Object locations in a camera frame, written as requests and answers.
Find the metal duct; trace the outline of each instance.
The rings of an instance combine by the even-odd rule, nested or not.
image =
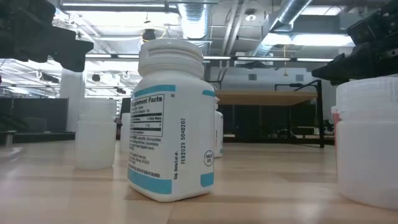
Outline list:
[[[210,5],[199,3],[178,4],[181,14],[181,28],[184,38],[200,40],[206,37],[209,24]],[[203,53],[208,50],[208,42],[195,42]]]
[[[292,25],[311,2],[312,0],[283,0],[275,19],[269,20],[268,18],[265,21],[265,23],[267,23],[266,27],[268,28],[265,32],[265,36],[273,29]],[[251,55],[255,57],[265,57],[272,47],[273,45],[261,42],[257,48],[253,50]]]

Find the wooden shelf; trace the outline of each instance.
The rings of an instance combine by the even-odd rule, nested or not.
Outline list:
[[[219,105],[292,106],[317,97],[317,93],[296,91],[216,90]]]

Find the light fixture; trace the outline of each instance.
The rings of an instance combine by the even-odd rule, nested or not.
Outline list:
[[[70,2],[70,3],[62,3],[62,6],[91,6],[91,7],[164,7],[164,4],[136,4],[136,3],[103,3],[103,2],[93,2],[93,3],[84,3],[84,2]]]
[[[257,61],[257,62],[288,62],[290,58],[279,57],[238,57],[237,60]]]
[[[126,71],[125,73],[123,73],[123,78],[124,78],[125,80],[130,79],[130,74],[129,74],[128,71]]]
[[[256,20],[256,16],[255,16],[255,15],[248,15],[248,16],[246,16],[246,20],[247,20],[247,21]]]
[[[86,54],[86,58],[111,58],[110,54]]]
[[[298,58],[298,62],[331,62],[333,59],[328,58]]]
[[[20,94],[29,94],[28,91],[26,91],[23,88],[19,88],[19,87],[8,87],[8,89],[13,92],[13,93],[20,93]]]
[[[352,38],[341,34],[299,34],[293,37],[292,44],[302,46],[355,46]]]
[[[139,55],[118,55],[118,58],[134,58],[134,59],[139,59]]]
[[[42,71],[36,71],[36,78],[42,78],[43,77],[43,73]]]
[[[229,56],[203,56],[205,60],[231,60]]]
[[[274,34],[270,33],[261,42],[264,45],[289,45],[292,43],[292,39],[287,34]]]
[[[125,40],[134,40],[140,39],[141,36],[105,36],[105,37],[93,37],[96,40],[105,40],[105,41],[125,41]]]
[[[92,79],[94,82],[99,82],[99,81],[101,80],[101,77],[100,77],[99,74],[94,74],[94,75],[91,77],[91,79]]]
[[[9,79],[7,79],[7,78],[3,78],[3,79],[2,79],[2,82],[6,82],[6,83],[10,83],[10,84],[17,84],[16,82],[14,82],[14,81],[12,81],[12,80],[9,80]]]
[[[248,10],[246,10],[246,12],[245,12],[246,20],[247,20],[247,21],[254,21],[254,20],[256,20],[256,16],[254,15],[255,12],[256,12],[255,9],[248,9]]]

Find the white column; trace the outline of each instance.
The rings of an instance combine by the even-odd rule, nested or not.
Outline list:
[[[80,100],[85,97],[86,73],[62,69],[60,98],[68,98],[67,131],[76,131]]]

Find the supplement facts label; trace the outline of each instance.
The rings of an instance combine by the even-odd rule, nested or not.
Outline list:
[[[131,103],[133,135],[163,136],[164,94],[136,98]]]

